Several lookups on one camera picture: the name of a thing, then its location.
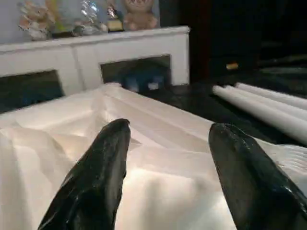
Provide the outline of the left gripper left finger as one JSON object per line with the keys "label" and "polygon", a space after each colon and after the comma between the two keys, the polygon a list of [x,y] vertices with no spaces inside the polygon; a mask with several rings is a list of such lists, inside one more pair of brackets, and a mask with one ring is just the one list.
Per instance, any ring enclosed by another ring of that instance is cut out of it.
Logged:
{"label": "left gripper left finger", "polygon": [[40,230],[113,230],[127,173],[130,122],[105,125],[65,177]]}

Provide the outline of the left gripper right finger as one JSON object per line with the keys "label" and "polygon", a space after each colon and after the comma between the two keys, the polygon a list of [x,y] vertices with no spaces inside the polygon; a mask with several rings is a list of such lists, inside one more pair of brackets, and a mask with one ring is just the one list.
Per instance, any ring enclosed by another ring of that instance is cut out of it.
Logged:
{"label": "left gripper right finger", "polygon": [[257,141],[236,126],[214,123],[209,146],[238,230],[305,230],[307,198]]}

